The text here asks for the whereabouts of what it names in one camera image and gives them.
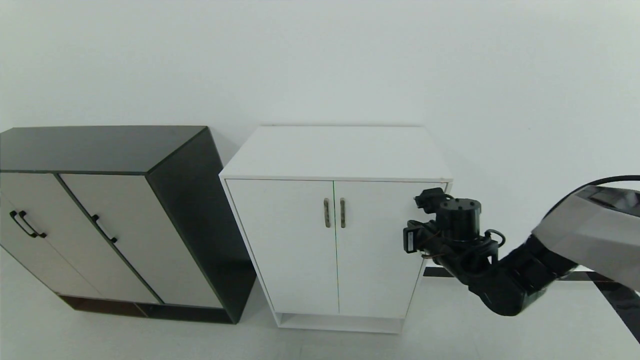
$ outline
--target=open shelf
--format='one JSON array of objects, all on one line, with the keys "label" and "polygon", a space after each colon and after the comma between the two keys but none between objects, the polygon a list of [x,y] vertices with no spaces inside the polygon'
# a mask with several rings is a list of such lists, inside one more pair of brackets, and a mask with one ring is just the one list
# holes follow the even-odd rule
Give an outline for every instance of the open shelf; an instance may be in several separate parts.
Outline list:
[{"label": "open shelf", "polygon": [[404,319],[277,313],[280,327],[290,329],[384,332],[399,334]]},{"label": "open shelf", "polygon": [[91,313],[137,316],[165,320],[182,320],[190,322],[234,323],[224,309],[178,306],[167,304],[142,304],[104,299],[88,299],[58,295],[62,301],[79,311]]},{"label": "open shelf", "polygon": [[102,313],[112,315],[147,317],[146,314],[133,302],[122,302],[102,299],[86,299],[82,297],[71,297],[59,295],[70,307],[79,311],[89,311],[91,313]]}]

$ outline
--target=silver handle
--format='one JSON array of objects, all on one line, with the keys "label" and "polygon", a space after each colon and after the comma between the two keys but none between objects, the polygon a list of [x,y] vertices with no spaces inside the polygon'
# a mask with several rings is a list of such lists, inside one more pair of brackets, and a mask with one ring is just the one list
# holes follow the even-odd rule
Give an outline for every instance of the silver handle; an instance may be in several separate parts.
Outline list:
[{"label": "silver handle", "polygon": [[340,198],[340,227],[343,229],[347,227],[346,221],[344,219],[344,198],[343,197]]},{"label": "silver handle", "polygon": [[331,227],[331,222],[329,221],[329,198],[324,198],[324,226]]}]

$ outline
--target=beige cabinet door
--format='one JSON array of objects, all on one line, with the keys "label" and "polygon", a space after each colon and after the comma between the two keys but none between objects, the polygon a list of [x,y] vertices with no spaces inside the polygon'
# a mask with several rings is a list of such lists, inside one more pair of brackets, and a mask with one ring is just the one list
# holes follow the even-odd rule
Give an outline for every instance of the beige cabinet door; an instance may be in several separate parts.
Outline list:
[{"label": "beige cabinet door", "polygon": [[163,302],[222,307],[144,176],[61,177]]},{"label": "beige cabinet door", "polygon": [[2,247],[52,291],[62,295],[101,298],[102,295],[60,256],[46,238],[28,235],[34,232],[17,216],[21,211],[26,213],[24,218],[33,227],[38,227],[32,224],[31,209],[27,212],[16,208],[5,194],[0,194]]},{"label": "beige cabinet door", "polygon": [[158,303],[52,174],[0,174],[2,191],[105,299]]}]

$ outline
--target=white cabinet door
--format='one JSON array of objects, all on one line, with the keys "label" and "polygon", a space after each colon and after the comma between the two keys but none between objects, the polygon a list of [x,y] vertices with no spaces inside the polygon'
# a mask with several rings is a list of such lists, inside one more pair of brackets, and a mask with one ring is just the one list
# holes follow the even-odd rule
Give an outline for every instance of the white cabinet door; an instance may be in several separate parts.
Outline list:
[{"label": "white cabinet door", "polygon": [[61,177],[160,299],[222,307],[144,176]]},{"label": "white cabinet door", "polygon": [[[340,314],[404,318],[422,270],[403,250],[407,220],[427,221],[413,198],[440,183],[335,182]],[[340,200],[344,199],[344,228]]]},{"label": "white cabinet door", "polygon": [[[0,196],[0,244],[5,250],[56,293],[98,299],[102,297],[87,280],[49,245],[45,238],[28,236],[25,231],[29,231],[30,234],[33,234],[33,232],[22,222],[20,216],[15,217],[19,222],[19,224],[16,224],[11,218],[12,211],[20,213],[23,209],[13,206],[6,198],[6,195],[2,194]],[[31,213],[27,212],[25,218],[30,223],[32,222]]]},{"label": "white cabinet door", "polygon": [[158,303],[52,174],[0,174],[3,193],[105,299]]},{"label": "white cabinet door", "polygon": [[337,315],[333,182],[226,182],[274,310]]}]

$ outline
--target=black floor stripe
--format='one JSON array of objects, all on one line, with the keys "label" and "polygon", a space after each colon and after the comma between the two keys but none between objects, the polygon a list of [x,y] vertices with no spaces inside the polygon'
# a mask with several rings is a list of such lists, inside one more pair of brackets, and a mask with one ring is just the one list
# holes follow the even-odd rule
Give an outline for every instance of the black floor stripe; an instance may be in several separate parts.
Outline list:
[{"label": "black floor stripe", "polygon": [[622,319],[629,331],[640,342],[640,296],[630,288],[614,281],[593,281],[598,289],[609,301],[618,316]]},{"label": "black floor stripe", "polygon": [[[453,277],[445,268],[427,267],[423,276]],[[561,281],[593,281],[602,295],[609,301],[629,331],[640,343],[640,296],[630,288],[619,284],[596,272],[576,271],[560,279]]]}]

